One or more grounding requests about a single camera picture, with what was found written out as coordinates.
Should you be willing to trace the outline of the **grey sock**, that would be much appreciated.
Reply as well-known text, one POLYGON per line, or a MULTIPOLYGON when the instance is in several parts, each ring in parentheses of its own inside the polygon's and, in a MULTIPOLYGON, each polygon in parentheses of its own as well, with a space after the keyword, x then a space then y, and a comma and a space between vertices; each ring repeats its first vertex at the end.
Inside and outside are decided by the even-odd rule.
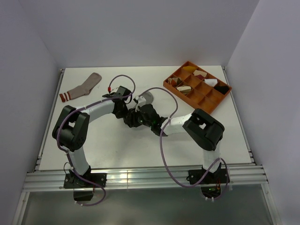
POLYGON ((143 93, 143 94, 142 94, 142 97, 145 98, 146 104, 152 104, 152 102, 153 102, 153 100, 154 100, 153 95, 152 95, 149 91, 143 93))

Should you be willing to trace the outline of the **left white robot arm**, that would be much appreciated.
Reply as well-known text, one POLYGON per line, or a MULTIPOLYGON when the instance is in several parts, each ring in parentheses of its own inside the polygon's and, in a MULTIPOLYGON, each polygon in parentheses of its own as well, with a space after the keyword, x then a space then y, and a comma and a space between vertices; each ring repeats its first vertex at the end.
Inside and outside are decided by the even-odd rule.
POLYGON ((88 164, 83 145, 86 141, 88 127, 94 120, 114 114, 116 118, 124 118, 128 114, 125 101, 132 97, 132 92, 120 86, 116 92, 107 94, 103 100, 79 108, 65 106, 52 131, 60 150, 67 154, 71 170, 75 173, 75 183, 86 187, 91 183, 88 164))

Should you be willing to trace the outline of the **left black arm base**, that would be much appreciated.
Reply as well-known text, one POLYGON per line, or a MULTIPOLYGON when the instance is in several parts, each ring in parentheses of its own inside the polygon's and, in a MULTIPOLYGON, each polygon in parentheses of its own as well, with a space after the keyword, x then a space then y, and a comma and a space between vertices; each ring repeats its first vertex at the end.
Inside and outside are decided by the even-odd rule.
POLYGON ((63 188, 73 190, 75 203, 82 206, 95 206, 100 204, 106 197, 106 181, 106 173, 91 173, 79 178, 73 172, 70 172, 65 175, 63 188), (97 202, 92 203, 91 200, 97 188, 103 191, 103 196, 97 202))

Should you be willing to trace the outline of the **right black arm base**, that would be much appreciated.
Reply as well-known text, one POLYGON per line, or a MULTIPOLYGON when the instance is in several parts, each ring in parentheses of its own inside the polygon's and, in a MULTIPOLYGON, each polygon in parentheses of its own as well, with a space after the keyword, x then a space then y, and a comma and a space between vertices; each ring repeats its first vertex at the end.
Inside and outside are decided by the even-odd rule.
MULTIPOLYGON (((196 169, 189 170, 186 180, 190 185, 195 184, 206 172, 206 170, 196 169)), ((221 185, 225 184, 227 187, 230 182, 229 175, 226 169, 218 168, 214 173, 208 172, 204 179, 200 182, 200 185, 209 185, 207 187, 201 187, 202 194, 207 198, 216 198, 222 194, 221 185)))

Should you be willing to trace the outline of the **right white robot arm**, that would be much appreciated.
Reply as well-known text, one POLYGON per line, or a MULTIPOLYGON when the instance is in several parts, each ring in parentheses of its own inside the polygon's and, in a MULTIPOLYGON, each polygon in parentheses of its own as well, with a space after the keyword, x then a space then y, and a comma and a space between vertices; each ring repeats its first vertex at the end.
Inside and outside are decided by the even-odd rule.
POLYGON ((129 109, 124 123, 130 128, 147 126, 157 136, 187 133, 203 150, 203 178, 212 183, 219 177, 220 144, 225 127, 202 109, 195 109, 185 116, 161 117, 153 105, 146 104, 129 109))

